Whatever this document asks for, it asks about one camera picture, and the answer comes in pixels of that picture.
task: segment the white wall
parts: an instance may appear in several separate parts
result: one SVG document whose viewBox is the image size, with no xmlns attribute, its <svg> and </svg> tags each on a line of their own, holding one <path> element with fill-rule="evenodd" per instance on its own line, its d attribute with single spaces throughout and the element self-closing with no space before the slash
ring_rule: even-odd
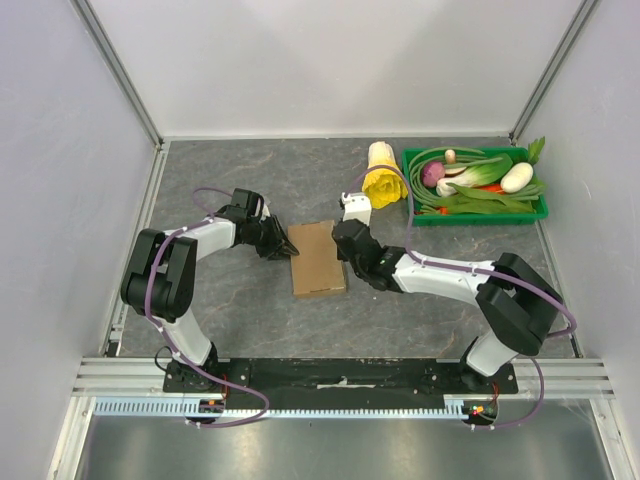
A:
<svg viewBox="0 0 640 480">
<path fill-rule="evenodd" d="M 153 149 L 66 0 L 0 2 L 0 477 L 45 478 Z"/>
<path fill-rule="evenodd" d="M 506 134 L 579 0 L 92 0 L 164 135 Z"/>
<path fill-rule="evenodd" d="M 640 451 L 640 4 L 601 2 L 526 130 L 546 135 L 546 223 L 588 353 L 605 360 Z"/>
</svg>

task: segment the brown box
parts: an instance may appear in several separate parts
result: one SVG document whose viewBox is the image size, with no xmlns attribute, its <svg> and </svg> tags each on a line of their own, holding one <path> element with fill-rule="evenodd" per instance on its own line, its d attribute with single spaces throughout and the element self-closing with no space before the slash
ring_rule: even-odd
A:
<svg viewBox="0 0 640 480">
<path fill-rule="evenodd" d="M 289 227 L 289 240 L 300 251 L 300 255 L 291 257 L 296 298 L 324 297 L 347 291 L 344 267 L 338 260 L 331 230 L 333 220 Z"/>
</svg>

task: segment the green crate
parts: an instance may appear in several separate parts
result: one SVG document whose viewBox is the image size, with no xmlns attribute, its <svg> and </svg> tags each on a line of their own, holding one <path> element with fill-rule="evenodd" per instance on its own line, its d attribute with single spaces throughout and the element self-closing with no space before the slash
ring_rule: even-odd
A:
<svg viewBox="0 0 640 480">
<path fill-rule="evenodd" d="M 488 157 L 497 155 L 498 153 L 506 153 L 511 157 L 514 163 L 520 163 L 527 160 L 527 149 L 522 147 L 494 147 L 494 148 L 478 148 Z M 419 153 L 423 152 L 422 148 L 411 148 L 402 152 L 402 171 L 405 175 L 409 175 L 409 163 Z M 420 157 L 427 159 L 442 152 L 434 152 L 433 154 Z M 419 211 L 422 204 L 414 200 L 416 211 Z M 413 225 L 416 227 L 430 225 L 530 225 L 536 220 L 547 218 L 549 209 L 544 195 L 540 195 L 540 199 L 532 202 L 535 213 L 462 213 L 460 215 L 416 215 L 413 219 Z"/>
</svg>

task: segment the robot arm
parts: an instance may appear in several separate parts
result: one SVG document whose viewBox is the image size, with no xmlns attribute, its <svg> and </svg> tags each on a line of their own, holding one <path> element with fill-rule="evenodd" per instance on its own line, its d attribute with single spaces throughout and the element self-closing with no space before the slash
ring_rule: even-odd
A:
<svg viewBox="0 0 640 480">
<path fill-rule="evenodd" d="M 471 388 L 486 384 L 502 365 L 518 354 L 539 353 L 557 315 L 556 309 L 529 292 L 475 269 L 497 270 L 560 295 L 517 255 L 503 254 L 496 262 L 461 262 L 416 254 L 419 258 L 470 271 L 436 268 L 416 262 L 402 247 L 384 246 L 371 236 L 371 203 L 364 194 L 342 196 L 344 216 L 333 230 L 338 258 L 349 262 L 358 278 L 377 290 L 431 293 L 480 307 L 491 331 L 469 346 L 462 360 L 462 380 Z"/>
<path fill-rule="evenodd" d="M 239 244 L 255 246 L 258 255 L 268 259 L 298 255 L 277 217 L 269 213 L 264 198 L 255 192 L 235 189 L 231 203 L 208 220 L 207 225 L 171 242 L 162 259 L 164 271 L 157 273 L 151 295 L 151 312 L 161 321 L 178 351 L 205 369 L 213 368 L 218 358 L 215 345 L 202 333 L 190 308 L 196 262 Z M 145 229 L 136 240 L 120 295 L 139 315 L 145 314 L 151 265 L 171 232 Z"/>
</svg>

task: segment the black mounting plate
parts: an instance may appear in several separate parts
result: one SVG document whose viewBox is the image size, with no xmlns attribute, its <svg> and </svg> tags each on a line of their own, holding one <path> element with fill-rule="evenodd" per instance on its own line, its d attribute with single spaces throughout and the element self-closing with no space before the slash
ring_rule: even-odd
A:
<svg viewBox="0 0 640 480">
<path fill-rule="evenodd" d="M 262 392 L 277 410 L 442 408 L 443 395 L 492 395 L 493 382 L 501 394 L 518 393 L 511 364 L 475 390 L 460 380 L 459 368 L 457 361 L 433 358 L 239 358 L 221 360 L 212 373 Z M 174 360 L 167 366 L 163 391 L 219 393 L 222 389 Z M 227 408 L 261 407 L 259 398 L 236 390 L 227 400 Z"/>
</svg>

